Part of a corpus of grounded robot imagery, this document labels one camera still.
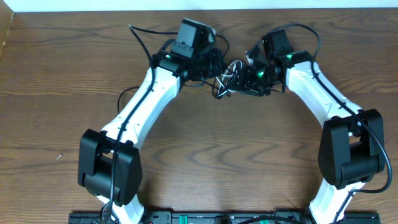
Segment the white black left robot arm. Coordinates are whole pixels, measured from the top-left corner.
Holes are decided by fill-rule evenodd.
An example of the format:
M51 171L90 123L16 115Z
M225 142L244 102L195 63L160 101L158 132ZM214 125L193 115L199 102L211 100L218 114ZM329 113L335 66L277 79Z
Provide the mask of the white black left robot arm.
M140 150L148 132L185 82L204 82L226 68L218 48L199 50L191 57L160 49L149 65L144 81L117 117L101 131L87 129L80 139L78 184L103 202L101 223L141 221Z

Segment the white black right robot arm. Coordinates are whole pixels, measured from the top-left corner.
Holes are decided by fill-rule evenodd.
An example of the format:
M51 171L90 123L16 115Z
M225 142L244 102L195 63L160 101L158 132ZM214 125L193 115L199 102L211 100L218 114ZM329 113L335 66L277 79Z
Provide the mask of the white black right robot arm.
M254 96L270 95L276 85L294 92L322 127L318 166L323 180L301 221L338 223L356 193L367 193L364 185L387 170L392 171L384 149L381 114L363 110L345 97L324 76L315 56L295 51L283 29L269 32L246 52L247 65L234 76L233 88Z

